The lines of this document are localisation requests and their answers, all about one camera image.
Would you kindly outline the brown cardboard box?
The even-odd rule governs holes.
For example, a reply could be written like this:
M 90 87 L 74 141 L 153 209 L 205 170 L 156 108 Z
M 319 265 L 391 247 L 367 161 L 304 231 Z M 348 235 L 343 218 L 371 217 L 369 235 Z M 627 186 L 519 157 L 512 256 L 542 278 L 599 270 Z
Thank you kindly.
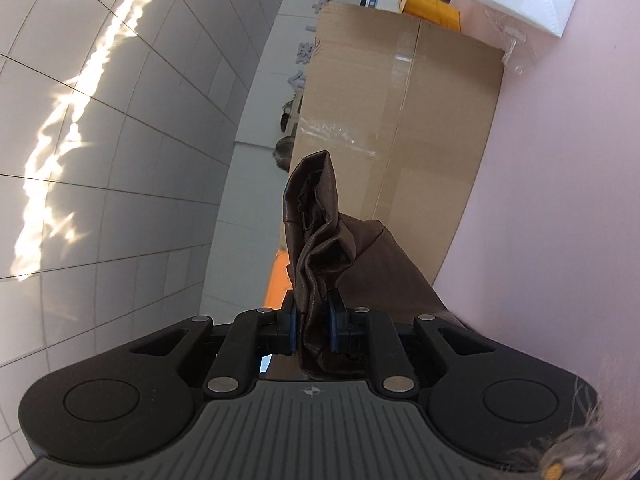
M 326 151 L 343 214 L 376 219 L 429 280 L 468 203 L 504 67 L 497 48 L 410 15 L 320 13 L 293 156 Z

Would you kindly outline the brown button jacket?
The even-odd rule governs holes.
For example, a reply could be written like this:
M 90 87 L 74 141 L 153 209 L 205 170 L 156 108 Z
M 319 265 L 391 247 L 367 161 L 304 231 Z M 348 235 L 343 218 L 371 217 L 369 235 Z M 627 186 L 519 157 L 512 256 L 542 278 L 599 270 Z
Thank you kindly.
M 381 311 L 396 323 L 410 324 L 420 314 L 459 322 L 383 223 L 340 211 L 329 152 L 306 156 L 290 174 L 283 226 L 299 312 L 299 364 L 311 377 L 354 376 L 361 370 L 354 358 L 331 350 L 332 290 L 346 307 Z

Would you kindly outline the orange box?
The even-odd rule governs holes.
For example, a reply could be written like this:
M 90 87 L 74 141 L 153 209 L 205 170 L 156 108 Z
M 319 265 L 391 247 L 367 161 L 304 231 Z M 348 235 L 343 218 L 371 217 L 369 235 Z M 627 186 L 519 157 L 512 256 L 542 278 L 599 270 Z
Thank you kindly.
M 274 257 L 265 294 L 264 307 L 279 310 L 286 293 L 292 288 L 288 276 L 288 253 L 279 249 Z

